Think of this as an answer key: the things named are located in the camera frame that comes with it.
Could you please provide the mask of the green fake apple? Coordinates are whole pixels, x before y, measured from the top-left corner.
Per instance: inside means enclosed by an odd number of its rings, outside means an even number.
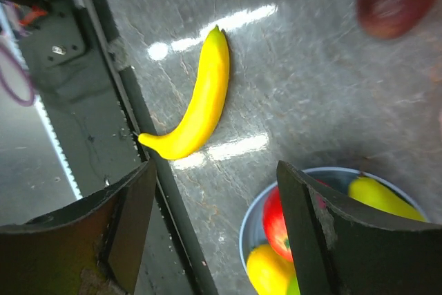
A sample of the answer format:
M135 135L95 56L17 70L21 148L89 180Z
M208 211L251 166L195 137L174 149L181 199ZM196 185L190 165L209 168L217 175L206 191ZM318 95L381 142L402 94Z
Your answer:
M298 279L294 276L287 286L286 295L300 295L300 289L298 286Z

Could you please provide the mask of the green fake pear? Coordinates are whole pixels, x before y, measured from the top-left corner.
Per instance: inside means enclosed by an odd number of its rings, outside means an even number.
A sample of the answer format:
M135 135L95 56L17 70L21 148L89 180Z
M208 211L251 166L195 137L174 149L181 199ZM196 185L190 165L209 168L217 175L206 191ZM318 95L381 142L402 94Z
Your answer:
M412 205L373 178L359 176L349 184L349 197L395 216L425 222L426 219Z

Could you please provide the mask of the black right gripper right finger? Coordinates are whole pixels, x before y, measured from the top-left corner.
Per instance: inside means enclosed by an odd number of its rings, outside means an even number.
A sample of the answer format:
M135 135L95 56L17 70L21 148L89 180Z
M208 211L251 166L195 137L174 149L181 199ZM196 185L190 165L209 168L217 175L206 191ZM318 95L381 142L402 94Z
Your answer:
M301 294L440 294L441 226L394 216L280 161Z

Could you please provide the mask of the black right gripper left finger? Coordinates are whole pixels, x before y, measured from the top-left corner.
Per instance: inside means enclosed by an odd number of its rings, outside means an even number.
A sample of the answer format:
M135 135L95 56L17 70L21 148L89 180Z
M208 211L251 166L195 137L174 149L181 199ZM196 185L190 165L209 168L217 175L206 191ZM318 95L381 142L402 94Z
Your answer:
M2 294L133 294L156 187L154 161L22 225L1 227Z

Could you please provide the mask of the red fake apple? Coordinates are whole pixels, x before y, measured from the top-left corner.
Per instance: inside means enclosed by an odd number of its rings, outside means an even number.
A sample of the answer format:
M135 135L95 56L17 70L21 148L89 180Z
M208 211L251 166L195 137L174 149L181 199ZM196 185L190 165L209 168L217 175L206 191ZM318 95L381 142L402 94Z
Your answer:
M293 262L278 187L272 189L265 200L262 210L262 226L271 248L282 258Z

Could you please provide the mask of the yellow fake mango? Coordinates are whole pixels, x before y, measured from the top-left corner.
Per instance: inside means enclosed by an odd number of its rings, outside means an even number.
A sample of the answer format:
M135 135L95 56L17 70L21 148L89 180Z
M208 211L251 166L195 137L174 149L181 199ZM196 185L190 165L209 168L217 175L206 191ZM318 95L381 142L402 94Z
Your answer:
M295 276L294 264L279 256L268 244L251 251L246 268L258 294L286 294Z

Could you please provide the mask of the yellow fake banana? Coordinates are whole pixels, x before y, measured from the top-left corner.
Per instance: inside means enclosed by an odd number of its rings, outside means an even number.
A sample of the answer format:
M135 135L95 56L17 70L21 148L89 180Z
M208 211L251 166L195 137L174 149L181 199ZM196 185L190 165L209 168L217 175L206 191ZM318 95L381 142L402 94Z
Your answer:
M141 133L140 144L165 160L180 160L198 151L220 120L230 75L229 46L224 31L215 26L202 45L191 101L177 127L165 135Z

